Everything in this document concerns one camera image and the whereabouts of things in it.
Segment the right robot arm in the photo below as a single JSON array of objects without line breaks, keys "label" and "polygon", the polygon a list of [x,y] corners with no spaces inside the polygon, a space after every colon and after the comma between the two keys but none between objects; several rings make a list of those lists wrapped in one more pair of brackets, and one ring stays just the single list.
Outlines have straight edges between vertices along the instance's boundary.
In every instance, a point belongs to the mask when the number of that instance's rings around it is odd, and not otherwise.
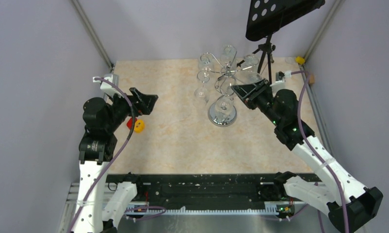
[{"label": "right robot arm", "polygon": [[267,80],[234,85],[233,92],[251,110],[259,109],[274,125],[277,139],[300,157],[320,178],[316,186],[291,173],[275,178],[274,196],[299,199],[327,215],[342,233],[353,233],[373,219],[381,205],[383,194],[367,188],[346,171],[323,147],[313,130],[300,117],[300,102],[289,89],[276,93]]}]

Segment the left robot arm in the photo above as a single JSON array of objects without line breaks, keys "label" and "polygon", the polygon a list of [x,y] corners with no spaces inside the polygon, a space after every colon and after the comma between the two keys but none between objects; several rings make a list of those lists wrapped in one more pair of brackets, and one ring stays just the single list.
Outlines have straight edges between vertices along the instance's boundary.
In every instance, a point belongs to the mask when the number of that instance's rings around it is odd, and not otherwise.
[{"label": "left robot arm", "polygon": [[94,97],[83,105],[85,133],[79,144],[80,184],[69,233],[115,233],[129,203],[144,196],[141,184],[121,182],[109,202],[103,204],[108,168],[114,161],[117,144],[115,131],[132,115],[151,114],[159,98],[134,87],[130,91],[127,100],[115,91],[111,104],[102,97]]}]

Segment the clear wine glass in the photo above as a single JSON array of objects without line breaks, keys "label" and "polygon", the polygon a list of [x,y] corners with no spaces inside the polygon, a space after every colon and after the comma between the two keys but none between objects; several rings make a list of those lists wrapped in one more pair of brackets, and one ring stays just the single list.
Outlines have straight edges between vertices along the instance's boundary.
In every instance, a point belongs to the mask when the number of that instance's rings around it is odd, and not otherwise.
[{"label": "clear wine glass", "polygon": [[196,78],[202,84],[206,84],[210,81],[210,75],[211,75],[210,71],[200,70],[200,71],[198,71]]},{"label": "clear wine glass", "polygon": [[202,101],[208,102],[210,99],[210,94],[209,94],[208,89],[203,85],[203,86],[198,87],[194,91],[194,97],[197,100],[202,100]]}]

